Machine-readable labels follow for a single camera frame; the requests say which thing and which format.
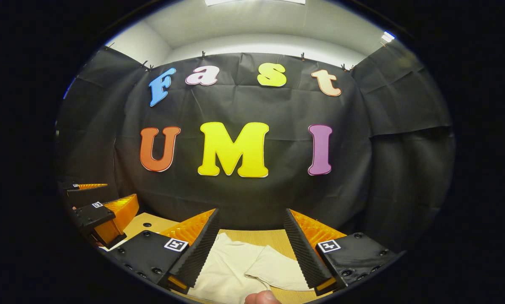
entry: table surface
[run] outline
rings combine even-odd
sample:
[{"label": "table surface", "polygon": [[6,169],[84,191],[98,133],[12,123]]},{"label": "table surface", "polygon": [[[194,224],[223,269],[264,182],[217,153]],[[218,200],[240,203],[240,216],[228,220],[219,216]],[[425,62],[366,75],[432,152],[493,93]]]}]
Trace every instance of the table surface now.
[{"label": "table surface", "polygon": [[[150,223],[150,227],[145,227],[144,223]],[[124,229],[127,237],[126,239],[130,239],[131,237],[137,235],[138,233],[148,229],[150,231],[154,231],[160,233],[173,225],[176,225],[178,222],[170,221],[163,219],[158,216],[154,216],[148,213],[142,213],[137,215],[132,222]],[[269,245],[273,247],[275,250],[280,252],[281,254],[287,256],[295,260],[295,254],[293,253],[292,247],[289,244],[288,237],[284,229],[281,230],[266,230],[266,231],[238,231],[238,230],[227,230],[220,229],[219,233],[226,233],[229,238],[233,241],[241,241],[249,244],[254,244],[258,246],[266,246]],[[323,296],[327,296],[331,293],[326,293],[322,296],[316,296],[314,291],[312,292],[295,292],[290,290],[283,290],[276,287],[271,287],[273,294],[277,297],[277,299],[282,304],[302,304],[312,300],[316,300]],[[188,296],[185,294],[181,294],[172,290],[172,292],[184,296],[186,298],[195,300],[200,303],[211,304],[212,302],[194,298],[192,296]]]}]

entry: finger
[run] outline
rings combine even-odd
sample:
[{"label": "finger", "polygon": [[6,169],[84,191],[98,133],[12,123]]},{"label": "finger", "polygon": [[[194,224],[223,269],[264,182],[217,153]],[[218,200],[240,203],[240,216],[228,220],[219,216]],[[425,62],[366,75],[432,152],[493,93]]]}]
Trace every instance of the finger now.
[{"label": "finger", "polygon": [[271,290],[264,290],[258,293],[254,304],[281,304],[281,302],[275,298]]},{"label": "finger", "polygon": [[258,296],[257,293],[251,293],[245,298],[245,304],[256,304],[256,296]]}]

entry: ceiling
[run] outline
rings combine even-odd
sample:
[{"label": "ceiling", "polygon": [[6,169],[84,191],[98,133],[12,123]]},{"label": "ceiling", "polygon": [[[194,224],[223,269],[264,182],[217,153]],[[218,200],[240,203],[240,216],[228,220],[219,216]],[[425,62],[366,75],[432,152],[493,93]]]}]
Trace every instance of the ceiling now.
[{"label": "ceiling", "polygon": [[278,33],[338,44],[365,56],[378,50],[384,30],[325,0],[305,5],[279,0],[241,0],[206,6],[182,0],[146,18],[173,49],[221,36]]}]

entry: white cloth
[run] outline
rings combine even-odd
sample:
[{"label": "white cloth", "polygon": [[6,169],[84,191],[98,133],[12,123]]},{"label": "white cloth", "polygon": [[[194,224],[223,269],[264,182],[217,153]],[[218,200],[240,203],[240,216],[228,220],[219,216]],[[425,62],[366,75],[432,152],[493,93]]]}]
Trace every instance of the white cloth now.
[{"label": "white cloth", "polygon": [[270,290],[309,291],[297,261],[270,246],[233,242],[217,236],[189,296],[221,304],[243,304],[251,293]]}]

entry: white wall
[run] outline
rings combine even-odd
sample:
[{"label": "white wall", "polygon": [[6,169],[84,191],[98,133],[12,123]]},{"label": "white wall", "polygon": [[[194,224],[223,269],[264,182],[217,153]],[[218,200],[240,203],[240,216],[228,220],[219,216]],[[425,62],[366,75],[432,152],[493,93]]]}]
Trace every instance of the white wall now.
[{"label": "white wall", "polygon": [[200,57],[202,51],[206,55],[227,54],[239,52],[260,52],[301,56],[336,66],[345,64],[349,69],[366,56],[337,44],[299,36],[279,34],[246,34],[217,37],[175,48],[164,59],[170,63],[187,58]]},{"label": "white wall", "polygon": [[148,60],[145,64],[146,67],[149,67],[150,64],[154,67],[164,64],[164,59],[172,50],[166,41],[145,21],[140,21],[119,33],[109,40],[106,46],[112,43],[112,49],[132,57],[139,63]]}]

